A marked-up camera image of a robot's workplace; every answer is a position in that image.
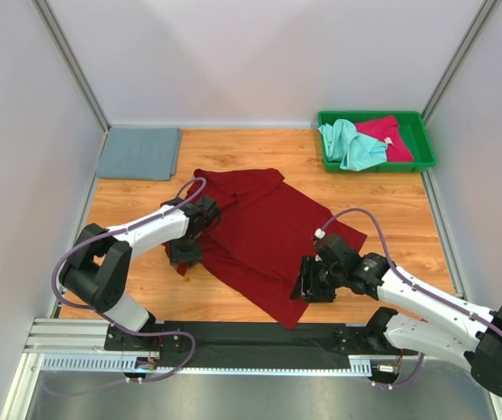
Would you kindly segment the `dark red t shirt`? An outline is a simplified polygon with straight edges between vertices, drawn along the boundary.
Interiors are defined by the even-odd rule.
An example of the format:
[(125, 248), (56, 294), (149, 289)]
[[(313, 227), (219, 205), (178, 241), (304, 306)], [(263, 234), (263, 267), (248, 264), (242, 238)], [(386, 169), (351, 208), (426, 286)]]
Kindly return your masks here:
[(293, 300), (301, 260), (314, 253), (313, 235), (331, 211), (284, 181), (277, 169), (205, 171), (189, 189), (220, 207), (219, 225), (199, 238), (202, 265), (285, 328), (307, 308)]

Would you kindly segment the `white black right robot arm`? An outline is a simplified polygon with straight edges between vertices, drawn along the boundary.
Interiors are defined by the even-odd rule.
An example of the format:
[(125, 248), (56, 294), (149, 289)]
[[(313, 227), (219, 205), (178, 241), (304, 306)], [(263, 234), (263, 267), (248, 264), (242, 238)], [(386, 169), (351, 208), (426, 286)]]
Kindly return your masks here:
[(338, 288), (382, 302), (365, 332), (375, 353), (412, 350), (447, 361), (502, 398), (502, 305), (493, 310), (439, 290), (376, 253), (360, 255), (318, 230), (316, 254), (302, 259), (291, 298), (331, 302)]

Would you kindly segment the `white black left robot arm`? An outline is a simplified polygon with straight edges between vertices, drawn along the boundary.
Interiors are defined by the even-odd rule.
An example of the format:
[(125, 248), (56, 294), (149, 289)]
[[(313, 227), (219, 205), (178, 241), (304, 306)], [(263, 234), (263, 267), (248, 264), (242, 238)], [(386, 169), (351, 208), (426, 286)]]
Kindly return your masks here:
[(200, 263), (199, 238), (220, 219), (217, 203), (202, 196), (194, 203), (172, 199), (147, 217), (121, 227), (92, 223), (83, 228), (74, 247), (58, 262), (53, 281), (109, 322), (104, 344), (107, 351), (192, 350), (195, 339), (189, 333), (166, 330), (128, 294), (129, 268), (138, 256), (161, 245), (166, 246), (174, 268)]

